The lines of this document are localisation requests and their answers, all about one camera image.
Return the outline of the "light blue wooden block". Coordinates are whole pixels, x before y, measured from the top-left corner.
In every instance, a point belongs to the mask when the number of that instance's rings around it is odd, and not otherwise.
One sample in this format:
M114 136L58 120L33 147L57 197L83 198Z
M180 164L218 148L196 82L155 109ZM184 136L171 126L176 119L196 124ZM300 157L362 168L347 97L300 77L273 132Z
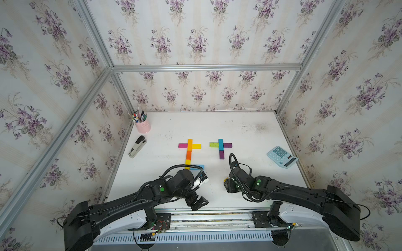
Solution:
M198 167L202 168L203 170L205 170L205 165L194 165L194 166L198 166ZM194 167L190 167L190 170L199 170L199 169L194 168Z

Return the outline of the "teal wooden block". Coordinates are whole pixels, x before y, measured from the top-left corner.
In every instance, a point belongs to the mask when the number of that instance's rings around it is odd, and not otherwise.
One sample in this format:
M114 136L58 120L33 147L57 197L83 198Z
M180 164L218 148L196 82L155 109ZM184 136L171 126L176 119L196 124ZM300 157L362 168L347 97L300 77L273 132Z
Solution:
M219 151L223 151L223 150L224 150L223 139L218 139L218 149L219 149Z

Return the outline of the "orange wooden block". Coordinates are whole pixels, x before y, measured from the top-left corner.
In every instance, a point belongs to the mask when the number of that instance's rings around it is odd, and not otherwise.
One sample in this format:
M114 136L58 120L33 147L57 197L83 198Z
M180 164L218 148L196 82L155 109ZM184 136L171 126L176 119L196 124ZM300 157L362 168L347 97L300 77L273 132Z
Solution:
M192 151L187 151L187 153L186 153L186 160L191 160L191 158L192 158Z

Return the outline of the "orange-yellow wooden block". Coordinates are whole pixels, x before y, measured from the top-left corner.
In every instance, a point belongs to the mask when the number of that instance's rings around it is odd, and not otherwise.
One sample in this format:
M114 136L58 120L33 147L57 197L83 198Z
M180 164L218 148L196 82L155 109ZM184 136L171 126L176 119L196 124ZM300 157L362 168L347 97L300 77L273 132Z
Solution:
M192 151L193 149L193 140L192 139L188 139L187 142L187 151Z

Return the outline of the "purple wooden block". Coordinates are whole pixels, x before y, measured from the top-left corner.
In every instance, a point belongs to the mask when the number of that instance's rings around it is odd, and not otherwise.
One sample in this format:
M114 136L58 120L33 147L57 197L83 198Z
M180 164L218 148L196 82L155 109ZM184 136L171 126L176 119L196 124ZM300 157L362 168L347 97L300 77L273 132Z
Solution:
M223 151L223 150L220 150L220 151L219 151L219 159L220 159L220 160L224 160L224 159L225 159L225 154L224 154L224 151Z

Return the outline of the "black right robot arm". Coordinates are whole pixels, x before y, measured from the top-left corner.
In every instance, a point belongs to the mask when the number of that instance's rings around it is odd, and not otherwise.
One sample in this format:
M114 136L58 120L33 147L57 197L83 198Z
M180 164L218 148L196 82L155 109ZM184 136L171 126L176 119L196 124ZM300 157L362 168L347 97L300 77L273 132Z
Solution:
M228 193L242 193L244 199L251 202L283 201L315 211L336 235L353 242L360 240L361 206L335 186L303 188L266 176L253 177L233 167L224 187Z

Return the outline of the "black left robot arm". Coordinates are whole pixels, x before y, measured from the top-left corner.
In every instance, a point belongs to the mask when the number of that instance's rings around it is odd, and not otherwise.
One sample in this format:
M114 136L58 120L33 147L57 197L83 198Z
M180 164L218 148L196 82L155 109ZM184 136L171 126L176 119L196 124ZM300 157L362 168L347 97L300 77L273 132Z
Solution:
M116 229L117 223L127 220L131 229L146 230L157 221L155 207L184 199L192 211L208 204L196 191L207 182L203 168L194 175L184 165L168 168L159 178L145 182L137 192L102 204L89 205L88 201L77 204L71 212L62 217L64 248L66 251L85 251L94 242ZM137 226L128 217L141 212L145 218Z

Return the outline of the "light blue calculator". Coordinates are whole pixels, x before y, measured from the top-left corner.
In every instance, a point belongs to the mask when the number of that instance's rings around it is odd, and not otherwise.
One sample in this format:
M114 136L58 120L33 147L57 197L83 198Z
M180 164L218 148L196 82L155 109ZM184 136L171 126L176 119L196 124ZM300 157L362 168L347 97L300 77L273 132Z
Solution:
M267 153L267 156L279 167L289 169L297 163L298 158L280 146L274 147Z

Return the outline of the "black and white stapler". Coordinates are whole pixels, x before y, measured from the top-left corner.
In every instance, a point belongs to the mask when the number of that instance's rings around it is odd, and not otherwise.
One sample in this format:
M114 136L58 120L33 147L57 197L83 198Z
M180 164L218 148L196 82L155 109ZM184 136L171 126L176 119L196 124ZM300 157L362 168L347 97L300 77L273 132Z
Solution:
M130 149L128 156L133 159L139 153L139 151L145 146L146 143L147 139L144 136L140 136L136 140L133 147Z

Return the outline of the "pink metal pen bucket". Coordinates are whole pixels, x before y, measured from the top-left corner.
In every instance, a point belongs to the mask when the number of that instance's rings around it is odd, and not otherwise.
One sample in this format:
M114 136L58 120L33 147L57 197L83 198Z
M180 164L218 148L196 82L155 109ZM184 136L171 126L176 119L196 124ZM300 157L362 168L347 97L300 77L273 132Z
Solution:
M147 134L151 130L151 125L147 121L136 122L135 127L137 128L139 134Z

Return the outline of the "aluminium front rail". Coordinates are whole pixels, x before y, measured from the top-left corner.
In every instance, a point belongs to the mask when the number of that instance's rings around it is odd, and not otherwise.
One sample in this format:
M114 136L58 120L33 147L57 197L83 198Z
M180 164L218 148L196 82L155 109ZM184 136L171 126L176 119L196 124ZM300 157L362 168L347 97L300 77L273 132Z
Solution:
M280 230L283 228L255 228L252 212L253 211L271 211L274 212L273 207L270 209L258 210L230 210L223 211L172 211L166 210L152 212L146 215L144 210L131 213L119 220L109 223L100 228L100 234L94 239L98 240L112 234L123 231L135 231L134 228L141 228L148 220L155 219L157 213L171 213L171 226L167 231L220 231L220 230L245 230L245 229L274 229ZM329 228L324 223L322 216L318 213L303 209L297 206L290 206L288 204L281 205L279 209L279 216L287 223L295 223L296 227L312 227L312 228ZM153 232L153 231L135 231L135 232Z

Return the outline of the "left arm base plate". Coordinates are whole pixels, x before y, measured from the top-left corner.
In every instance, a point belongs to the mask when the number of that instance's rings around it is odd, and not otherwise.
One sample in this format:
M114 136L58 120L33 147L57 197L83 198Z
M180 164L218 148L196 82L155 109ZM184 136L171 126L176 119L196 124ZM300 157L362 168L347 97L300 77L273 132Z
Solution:
M166 231L171 226L171 213L157 213L155 219L148 220L141 228L134 228L135 231Z

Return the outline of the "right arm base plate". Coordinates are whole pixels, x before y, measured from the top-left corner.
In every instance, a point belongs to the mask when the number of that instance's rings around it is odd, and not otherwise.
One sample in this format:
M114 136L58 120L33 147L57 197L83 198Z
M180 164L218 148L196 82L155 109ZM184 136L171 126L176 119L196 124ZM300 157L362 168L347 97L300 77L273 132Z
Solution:
M287 223L280 218L278 212L253 211L252 219L255 228L284 228L291 230L295 227L295 223Z

